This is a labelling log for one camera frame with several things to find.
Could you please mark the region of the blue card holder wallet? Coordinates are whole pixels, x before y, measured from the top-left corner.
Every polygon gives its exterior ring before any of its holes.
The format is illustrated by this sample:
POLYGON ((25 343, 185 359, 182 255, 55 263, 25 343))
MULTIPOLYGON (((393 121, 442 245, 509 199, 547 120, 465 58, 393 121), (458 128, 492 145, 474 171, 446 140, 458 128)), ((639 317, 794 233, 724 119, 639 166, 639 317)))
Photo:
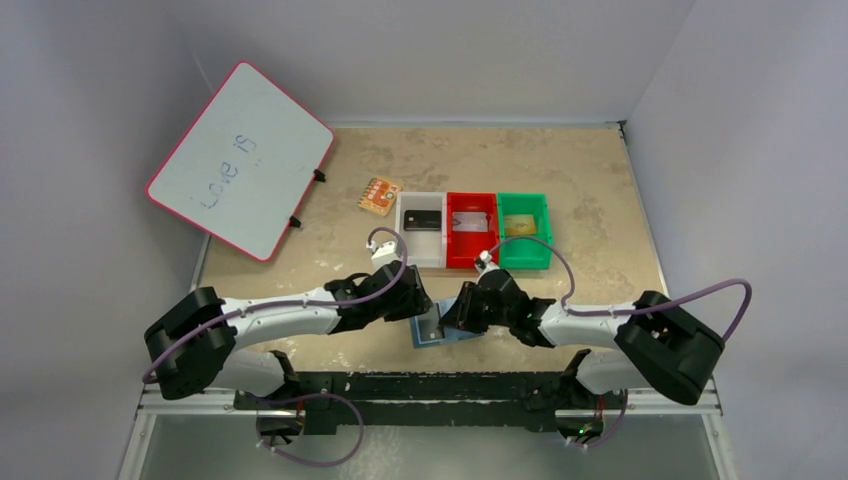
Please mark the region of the blue card holder wallet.
POLYGON ((437 300, 428 312, 409 319, 414 348, 449 345, 481 337, 481 334, 443 327, 439 324, 443 314, 453 306, 455 301, 455 297, 437 300))

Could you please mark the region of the white plastic bin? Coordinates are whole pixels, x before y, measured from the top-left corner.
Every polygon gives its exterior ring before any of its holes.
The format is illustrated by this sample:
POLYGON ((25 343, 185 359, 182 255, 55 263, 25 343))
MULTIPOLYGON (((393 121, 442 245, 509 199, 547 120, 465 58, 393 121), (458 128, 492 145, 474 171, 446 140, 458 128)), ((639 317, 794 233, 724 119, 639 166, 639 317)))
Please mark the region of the white plastic bin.
POLYGON ((400 192, 395 207, 395 230, 403 238, 409 261, 419 268, 446 267, 446 207, 445 192, 400 192), (403 230, 403 213, 409 209, 440 210, 442 229, 436 231, 409 232, 403 230))

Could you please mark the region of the red plastic bin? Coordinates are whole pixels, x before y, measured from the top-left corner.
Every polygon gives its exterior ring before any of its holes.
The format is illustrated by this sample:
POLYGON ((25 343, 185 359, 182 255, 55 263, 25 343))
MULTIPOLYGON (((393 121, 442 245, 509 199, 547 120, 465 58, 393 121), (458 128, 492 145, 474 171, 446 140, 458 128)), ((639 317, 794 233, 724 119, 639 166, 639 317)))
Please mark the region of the red plastic bin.
POLYGON ((475 258, 494 247, 501 239, 497 199, 494 193, 447 193, 446 266, 450 269, 473 269, 475 258), (454 232, 451 215, 454 211, 483 211, 489 215, 490 229, 484 233, 454 232))

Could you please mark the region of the green plastic bin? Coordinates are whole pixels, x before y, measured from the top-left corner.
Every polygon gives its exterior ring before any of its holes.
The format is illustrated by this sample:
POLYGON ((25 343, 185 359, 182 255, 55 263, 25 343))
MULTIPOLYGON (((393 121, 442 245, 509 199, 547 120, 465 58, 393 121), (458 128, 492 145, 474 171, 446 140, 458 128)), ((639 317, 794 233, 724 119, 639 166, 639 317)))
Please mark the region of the green plastic bin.
MULTIPOLYGON (((505 236, 503 217, 508 214, 532 214, 537 224, 533 236, 546 244, 554 244, 548 201, 540 193, 499 192, 496 194, 501 240, 516 236, 505 236)), ((516 240, 499 249, 499 265, 507 269, 546 270, 550 266, 551 252, 543 245, 530 240, 516 240)))

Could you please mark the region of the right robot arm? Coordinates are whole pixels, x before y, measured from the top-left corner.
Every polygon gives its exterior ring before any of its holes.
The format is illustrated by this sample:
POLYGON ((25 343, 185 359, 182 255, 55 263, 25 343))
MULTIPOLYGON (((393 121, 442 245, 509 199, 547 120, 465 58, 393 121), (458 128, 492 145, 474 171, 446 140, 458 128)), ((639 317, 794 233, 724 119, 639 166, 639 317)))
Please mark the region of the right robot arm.
POLYGON ((588 347, 561 381, 564 399, 576 407, 633 388, 694 405, 725 348, 721 335, 657 291, 606 308, 565 306, 529 296, 504 270, 464 283, 439 322, 474 334, 504 327, 530 347, 588 347))

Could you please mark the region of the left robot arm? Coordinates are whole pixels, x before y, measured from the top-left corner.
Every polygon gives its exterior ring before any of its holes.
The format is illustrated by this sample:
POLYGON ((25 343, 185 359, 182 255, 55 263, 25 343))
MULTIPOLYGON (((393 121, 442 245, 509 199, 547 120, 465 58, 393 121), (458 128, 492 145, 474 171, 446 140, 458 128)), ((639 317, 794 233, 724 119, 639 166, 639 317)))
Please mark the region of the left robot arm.
POLYGON ((151 364, 142 381, 158 385, 166 400, 208 387, 234 388, 284 409, 298 395, 285 356, 256 354, 249 346, 362 330, 377 320, 424 314, 432 305, 417 267, 400 261, 289 296, 243 300, 221 297, 212 287, 196 288, 145 331, 151 364))

